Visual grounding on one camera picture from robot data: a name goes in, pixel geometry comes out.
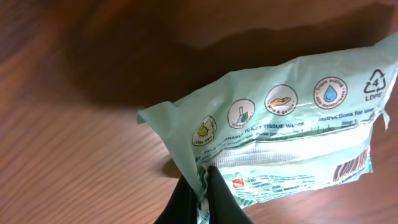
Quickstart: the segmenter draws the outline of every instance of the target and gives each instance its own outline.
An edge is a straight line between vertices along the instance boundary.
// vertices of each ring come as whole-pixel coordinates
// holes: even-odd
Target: light green packaging
[[[358,180],[398,73],[398,33],[373,47],[230,72],[175,103],[139,112],[205,198],[217,166],[242,208]],[[202,208],[200,221],[209,215]]]

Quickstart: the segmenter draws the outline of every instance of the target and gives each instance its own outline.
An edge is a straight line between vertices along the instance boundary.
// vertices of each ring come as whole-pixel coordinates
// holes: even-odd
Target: hand icon
[[[282,99],[274,99],[272,102],[271,102],[271,106],[273,106],[273,107],[275,107],[275,106],[283,106],[283,105],[285,105],[286,103],[288,103],[289,101],[291,100],[291,98],[290,97],[283,97]]]

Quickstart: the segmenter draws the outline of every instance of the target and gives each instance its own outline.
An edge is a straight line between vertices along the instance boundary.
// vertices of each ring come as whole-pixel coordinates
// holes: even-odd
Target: sun icon
[[[205,137],[209,132],[209,129],[205,127],[205,124],[202,123],[198,129],[198,135],[200,137]]]

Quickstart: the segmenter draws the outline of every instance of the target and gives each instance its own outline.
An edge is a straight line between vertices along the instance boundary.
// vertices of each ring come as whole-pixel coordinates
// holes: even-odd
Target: ldpe recycling symbol
[[[366,87],[363,90],[364,93],[373,93],[379,92],[386,87],[386,79],[384,74],[381,70],[377,69],[373,72],[372,77],[366,82]]]

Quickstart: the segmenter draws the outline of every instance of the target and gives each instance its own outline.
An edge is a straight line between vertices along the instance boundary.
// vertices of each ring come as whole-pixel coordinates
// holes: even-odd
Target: wood grain surface
[[[1,0],[0,223],[153,223],[179,173],[138,109],[396,30],[396,0]],[[397,93],[390,128],[374,127],[373,174],[245,212],[398,223]]]

